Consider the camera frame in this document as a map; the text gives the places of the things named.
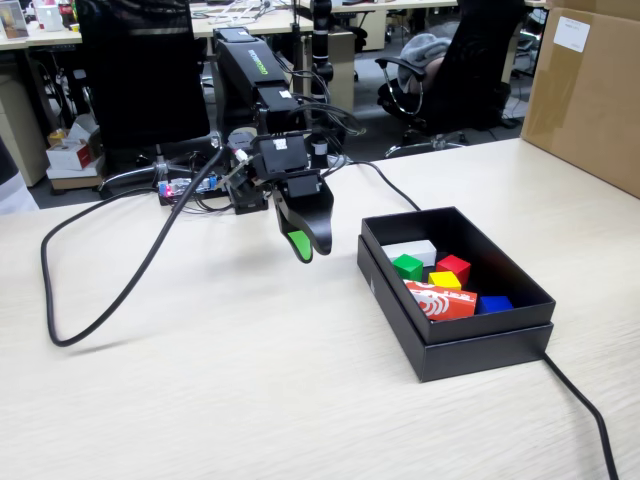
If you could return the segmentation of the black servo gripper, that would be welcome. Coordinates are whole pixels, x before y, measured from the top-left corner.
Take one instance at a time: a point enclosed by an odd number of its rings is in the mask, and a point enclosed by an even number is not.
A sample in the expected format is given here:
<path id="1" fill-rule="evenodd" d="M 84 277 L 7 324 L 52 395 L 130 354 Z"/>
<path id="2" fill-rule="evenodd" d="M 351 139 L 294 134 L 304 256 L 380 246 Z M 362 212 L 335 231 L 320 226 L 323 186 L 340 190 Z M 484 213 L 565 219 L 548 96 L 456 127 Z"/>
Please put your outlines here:
<path id="1" fill-rule="evenodd" d="M 334 197 L 309 166 L 302 133 L 259 135 L 251 141 L 252 180 L 270 187 L 281 234 L 296 258 L 308 264 L 332 249 Z"/>

